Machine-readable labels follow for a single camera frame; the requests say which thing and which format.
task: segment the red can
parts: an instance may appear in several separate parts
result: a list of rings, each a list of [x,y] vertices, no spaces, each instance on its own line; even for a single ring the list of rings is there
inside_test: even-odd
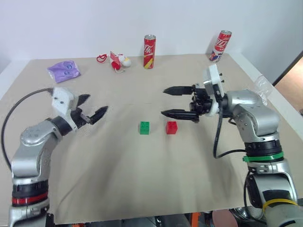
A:
[[[232,32],[230,31],[223,30],[220,32],[209,60],[211,61],[220,60],[231,36],[232,36]]]
[[[152,69],[155,61],[156,36],[146,35],[144,37],[144,60],[145,69]]]

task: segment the plastic bag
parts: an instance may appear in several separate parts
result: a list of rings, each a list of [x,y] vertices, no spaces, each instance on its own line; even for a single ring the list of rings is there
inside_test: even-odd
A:
[[[56,83],[61,83],[81,75],[74,61],[62,61],[47,68],[47,70]]]
[[[263,104],[267,105],[267,97],[273,91],[272,84],[264,76],[259,76],[254,84],[253,91],[262,98]]]

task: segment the tabletop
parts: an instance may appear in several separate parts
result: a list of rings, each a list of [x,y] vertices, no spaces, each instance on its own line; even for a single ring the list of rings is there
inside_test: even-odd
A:
[[[218,116],[200,123],[179,121],[176,135],[167,135],[169,119],[160,112],[189,109],[191,96],[163,93],[171,86],[202,84],[202,72],[213,64],[204,54],[156,56],[153,69],[143,68],[142,57],[115,73],[109,62],[95,58],[74,60],[78,78],[56,84],[46,68],[65,59],[32,60],[0,100],[0,123],[22,96],[44,87],[67,87],[75,94],[91,94],[81,106],[92,115],[108,105],[95,125],[65,136],[53,151],[49,197],[56,224],[189,213],[243,206],[247,167],[243,154],[221,159],[212,155]],[[248,75],[228,55],[218,62],[225,91],[253,88]],[[47,93],[24,101],[8,122],[5,143],[9,158],[19,146],[21,132],[47,117],[55,117]],[[299,196],[303,193],[302,140],[281,116],[282,147],[289,160]],[[141,121],[151,133],[140,135]],[[218,153],[244,148],[235,126],[223,121]],[[7,224],[12,190],[11,175],[0,159],[0,224]]]

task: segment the black cable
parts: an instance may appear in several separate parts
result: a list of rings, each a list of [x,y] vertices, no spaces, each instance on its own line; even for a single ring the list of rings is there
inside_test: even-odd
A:
[[[6,150],[5,150],[5,146],[4,146],[4,131],[5,131],[6,124],[7,124],[8,120],[9,120],[9,117],[13,113],[13,111],[16,109],[16,107],[20,103],[22,103],[25,99],[27,99],[30,96],[32,96],[34,94],[37,94],[37,93],[40,93],[40,92],[44,92],[44,91],[47,91],[47,92],[53,94],[53,88],[51,88],[51,87],[49,87],[49,88],[43,88],[43,89],[40,89],[40,90],[37,90],[37,91],[34,91],[34,92],[31,92],[31,93],[27,94],[26,96],[22,97],[16,104],[14,104],[14,106],[10,109],[10,111],[8,112],[8,114],[6,115],[6,117],[4,119],[4,122],[3,122],[3,125],[2,125],[2,129],[1,129],[1,148],[2,148],[2,153],[3,153],[4,159],[5,159],[6,165],[8,166],[8,168],[10,169],[10,171],[11,171],[11,164],[10,164],[10,161],[9,161],[9,158],[7,156],[7,153],[6,153]]]
[[[219,136],[220,136],[220,132],[221,132],[222,120],[223,120],[223,106],[221,105],[221,103],[219,103],[219,120],[218,120],[216,136],[214,138],[214,148],[213,148],[214,158],[219,158],[219,157],[217,157],[217,146],[218,146]]]
[[[236,153],[236,152],[245,152],[245,150],[238,149],[238,150],[226,151],[226,152],[224,152],[224,153],[218,155],[216,158],[221,158],[221,157],[223,157],[223,156],[225,156],[225,155],[228,155],[228,154],[230,154],[230,153]]]
[[[250,172],[248,171],[248,172],[247,172],[247,175],[246,175],[246,178],[245,178],[244,189],[243,189],[244,209],[245,209],[245,211],[246,211],[246,213],[247,213],[249,219],[254,220],[254,221],[258,222],[258,223],[262,223],[262,224],[266,225],[266,222],[265,222],[265,221],[254,218],[254,217],[250,214],[250,211],[248,210],[247,202],[246,202],[246,186],[247,186],[247,179],[248,179],[248,176],[249,176],[249,175],[250,175]]]
[[[214,148],[213,148],[214,158],[216,158],[216,159],[221,158],[225,155],[228,155],[230,153],[235,153],[235,152],[245,152],[245,150],[242,150],[242,149],[230,150],[230,151],[226,151],[226,152],[217,156],[217,147],[218,147],[218,141],[219,141],[220,132],[221,132],[222,121],[223,121],[223,107],[222,107],[221,103],[219,103],[219,120],[218,120],[216,136],[214,138]]]
[[[228,123],[229,123],[229,124],[233,124],[233,125],[237,125],[235,122],[232,122],[232,119],[233,119],[233,118],[231,117],[231,118],[228,120]]]

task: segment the purple cloth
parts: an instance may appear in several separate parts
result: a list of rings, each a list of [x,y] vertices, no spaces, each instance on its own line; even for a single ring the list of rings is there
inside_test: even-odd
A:
[[[62,61],[47,68],[47,70],[56,83],[61,83],[81,75],[74,61]]]

